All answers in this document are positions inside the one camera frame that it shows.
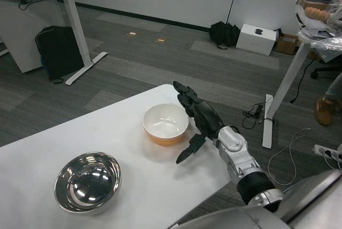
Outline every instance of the white cord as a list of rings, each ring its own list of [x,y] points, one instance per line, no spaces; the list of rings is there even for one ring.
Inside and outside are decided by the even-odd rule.
[[[338,165],[338,168],[340,169],[340,171],[342,171],[339,158],[337,158],[337,165]]]
[[[289,146],[285,147],[284,149],[282,149],[281,151],[279,151],[278,153],[276,153],[275,155],[273,155],[273,156],[269,159],[269,161],[268,161],[268,166],[267,166],[268,174],[269,174],[269,176],[274,180],[274,182],[276,182],[276,183],[279,184],[279,185],[283,185],[283,186],[290,185],[290,184],[292,184],[293,181],[296,179],[296,176],[297,176],[297,168],[296,168],[296,165],[295,165],[295,163],[294,163],[294,161],[293,161],[293,158],[292,158],[291,145],[294,143],[293,138],[294,138],[298,133],[300,133],[301,131],[304,131],[304,130],[311,130],[311,128],[304,128],[304,129],[299,130],[298,132],[296,132],[296,133],[293,135],[293,137],[292,137],[292,139],[291,139],[291,143],[289,144]],[[273,178],[273,176],[272,176],[271,173],[269,172],[269,165],[270,165],[270,163],[271,163],[271,160],[272,160],[275,156],[277,156],[278,154],[282,153],[282,152],[283,152],[284,150],[286,150],[287,148],[290,148],[290,157],[291,157],[291,161],[292,161],[292,164],[293,164],[293,167],[294,167],[294,177],[293,177],[293,179],[291,180],[291,182],[289,182],[288,184],[282,184],[282,183],[278,182],[276,179]]]
[[[297,168],[296,168],[296,165],[295,165],[294,160],[293,160],[293,157],[292,157],[291,146],[292,146],[292,144],[293,144],[294,142],[296,142],[299,138],[302,138],[302,137],[319,138],[319,139],[323,139],[323,140],[326,140],[326,141],[331,141],[331,142],[334,142],[334,143],[339,144],[339,143],[336,142],[336,141],[333,141],[333,140],[330,140],[330,139],[327,139],[327,138],[323,138],[323,137],[320,137],[320,136],[316,136],[316,135],[302,135],[302,136],[297,137],[296,139],[293,139],[298,133],[300,133],[301,131],[304,131],[304,130],[311,130],[311,128],[304,128],[304,129],[301,129],[301,130],[299,130],[298,132],[296,132],[296,133],[293,135],[292,139],[291,139],[291,143],[290,143],[287,147],[285,147],[284,149],[282,149],[281,151],[279,151],[278,153],[276,153],[275,155],[273,155],[273,156],[269,159],[269,161],[268,161],[268,166],[267,166],[268,174],[269,174],[269,176],[274,180],[274,182],[276,182],[276,183],[279,184],[279,185],[282,185],[282,186],[290,185],[290,184],[292,184],[292,183],[294,182],[294,180],[296,179],[296,176],[297,176]],[[278,154],[282,153],[282,152],[283,152],[284,150],[286,150],[287,148],[289,148],[291,162],[292,162],[292,165],[293,165],[293,167],[294,167],[294,177],[293,177],[293,179],[292,179],[289,183],[287,183],[287,184],[282,184],[282,183],[278,182],[276,179],[273,178],[273,176],[272,176],[271,173],[269,172],[269,166],[270,166],[271,160],[272,160],[275,156],[277,156]]]
[[[331,169],[335,169],[334,167],[332,167],[332,166],[328,163],[328,161],[327,161],[327,155],[326,155],[325,153],[324,153],[323,157],[324,157],[324,160],[325,160],[326,164],[327,164]]]

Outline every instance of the metal bowl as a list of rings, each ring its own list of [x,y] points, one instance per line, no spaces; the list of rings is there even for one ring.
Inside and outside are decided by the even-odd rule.
[[[55,198],[76,215],[96,215],[112,202],[121,185],[117,161],[103,152],[89,152],[70,161],[59,173]]]

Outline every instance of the cardboard box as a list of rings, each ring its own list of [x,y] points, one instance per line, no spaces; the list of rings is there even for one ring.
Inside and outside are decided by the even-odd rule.
[[[328,6],[327,3],[309,2],[308,0],[297,0],[296,4],[301,4],[301,6],[303,7],[304,10],[305,10],[305,8],[313,7],[313,8],[325,11],[325,9]]]
[[[236,48],[269,56],[276,36],[273,30],[244,24]]]
[[[298,37],[295,35],[284,34],[284,36],[279,37],[277,43],[276,51],[283,54],[293,55],[297,47]]]
[[[319,55],[317,55],[317,53],[315,53],[313,50],[310,50],[310,52],[308,54],[308,58],[309,59],[315,59],[315,60],[320,60],[321,59],[319,57]]]

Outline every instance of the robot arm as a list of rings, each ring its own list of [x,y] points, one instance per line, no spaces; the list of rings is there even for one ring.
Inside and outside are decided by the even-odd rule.
[[[246,205],[276,211],[283,193],[276,189],[258,162],[248,152],[246,139],[226,126],[219,130],[213,144],[227,165],[228,174]]]
[[[177,164],[191,154],[196,153],[209,138],[218,148],[220,157],[227,165],[228,174],[236,185],[246,205],[257,205],[275,211],[283,198],[283,193],[276,189],[265,172],[248,152],[246,139],[225,126],[215,110],[199,99],[194,90],[178,82],[174,88],[179,92],[178,100],[189,117],[194,117],[196,127],[201,134],[195,134],[178,157]]]
[[[174,82],[178,100],[194,117],[201,134],[194,135],[177,163],[196,153],[205,138],[213,141],[246,207],[218,211],[181,225],[181,229],[307,229],[339,228],[342,218],[342,173],[330,170],[303,179],[285,195],[276,189],[248,152],[246,139],[225,126],[219,115],[190,88]]]

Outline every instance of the bowl rim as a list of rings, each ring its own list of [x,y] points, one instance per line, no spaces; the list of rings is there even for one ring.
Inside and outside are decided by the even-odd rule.
[[[155,108],[155,107],[157,107],[157,106],[162,106],[162,105],[173,105],[173,106],[177,107],[178,109],[181,109],[181,110],[184,112],[183,114],[184,114],[184,116],[186,117],[186,126],[185,126],[184,130],[181,131],[180,133],[178,133],[177,135],[174,135],[174,136],[172,136],[172,137],[162,137],[162,138],[161,138],[161,137],[159,137],[159,136],[156,136],[156,135],[152,134],[149,130],[147,130],[147,128],[146,128],[146,126],[145,126],[145,124],[144,124],[144,119],[145,119],[146,114],[147,114],[151,109],[153,109],[153,108]],[[148,133],[149,133],[150,135],[152,135],[153,137],[156,137],[156,138],[161,139],[161,140],[170,140],[170,139],[179,137],[179,136],[181,136],[182,134],[184,134],[184,132],[186,131],[186,129],[187,129],[188,126],[189,126],[189,117],[188,117],[187,113],[185,112],[185,110],[183,110],[182,107],[180,107],[179,105],[174,104],[174,103],[162,103],[162,104],[154,105],[154,106],[150,107],[149,109],[147,109],[146,112],[145,112],[145,114],[144,114],[144,116],[143,116],[142,123],[143,123],[143,127],[144,127],[145,131],[148,132]]]
[[[117,173],[119,174],[119,179],[118,179],[119,182],[117,183],[117,187],[115,187],[115,185],[114,185],[114,190],[111,192],[111,194],[110,194],[109,196],[107,196],[108,198],[107,198],[104,202],[102,202],[100,205],[98,205],[98,206],[96,206],[96,207],[94,207],[94,208],[92,208],[92,209],[85,210],[85,211],[72,211],[72,210],[66,209],[64,206],[61,205],[61,203],[58,201],[57,196],[56,196],[56,185],[57,185],[58,178],[59,178],[59,176],[62,174],[62,172],[64,171],[64,169],[67,168],[71,162],[75,161],[76,159],[79,159],[79,158],[80,158],[81,156],[83,156],[83,155],[89,155],[89,154],[104,154],[104,155],[106,155],[106,156],[108,156],[108,157],[110,157],[110,158],[112,158],[112,159],[114,160],[114,162],[116,163],[116,165],[117,165],[118,168],[119,168],[119,170],[117,171]],[[86,153],[80,154],[80,155],[78,155],[77,157],[73,158],[71,161],[69,161],[69,162],[60,170],[60,172],[58,173],[57,178],[56,178],[56,180],[55,180],[55,185],[54,185],[54,187],[53,187],[53,194],[54,194],[54,196],[55,196],[55,199],[56,199],[56,202],[58,203],[58,205],[59,205],[62,209],[64,209],[65,211],[67,211],[67,212],[69,212],[69,213],[74,213],[74,214],[79,214],[79,215],[80,215],[80,214],[85,214],[85,213],[92,213],[92,212],[94,212],[96,209],[98,209],[98,208],[102,207],[103,205],[105,205],[105,204],[113,197],[113,195],[120,189],[121,182],[122,182],[122,174],[121,174],[121,167],[120,167],[118,161],[117,161],[112,155],[109,155],[109,154],[107,154],[107,153],[105,153],[105,152],[101,152],[101,151],[90,151],[90,152],[86,152]]]

